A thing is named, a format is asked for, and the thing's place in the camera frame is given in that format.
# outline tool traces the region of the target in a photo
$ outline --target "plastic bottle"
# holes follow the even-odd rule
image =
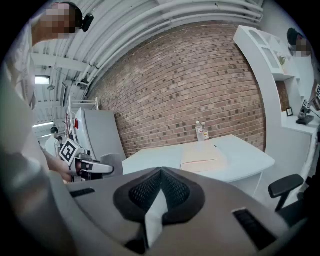
[[[198,142],[204,142],[205,141],[204,128],[202,127],[199,121],[195,122],[195,131],[196,131],[196,136],[198,137]]]
[[[201,123],[202,127],[203,127],[203,136],[204,136],[204,140],[205,141],[208,141],[209,140],[209,132],[206,128],[206,123],[205,122],[202,122]]]

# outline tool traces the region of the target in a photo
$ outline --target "mesh panel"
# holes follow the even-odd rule
[[[165,171],[161,171],[162,191],[165,195],[168,210],[183,204],[190,195],[189,188]]]
[[[135,205],[148,212],[161,188],[161,171],[146,179],[129,191],[129,197]]]

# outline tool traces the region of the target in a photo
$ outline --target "fluorescent light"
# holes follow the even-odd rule
[[[41,126],[49,126],[49,125],[54,125],[54,122],[45,122],[45,123],[40,123],[40,124],[36,124],[34,126],[32,126],[32,128],[37,128],[37,127],[41,127]]]
[[[35,84],[36,85],[49,85],[50,84],[50,76],[35,76]]]

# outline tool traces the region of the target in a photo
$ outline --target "cardboard box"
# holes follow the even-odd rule
[[[183,145],[181,170],[198,173],[221,170],[227,167],[227,158],[210,141],[193,142]]]

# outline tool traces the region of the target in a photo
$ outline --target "brick wall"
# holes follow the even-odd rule
[[[259,86],[233,41],[238,25],[209,21],[156,35],[122,57],[89,98],[115,113],[127,157],[141,149],[235,135],[264,150]]]

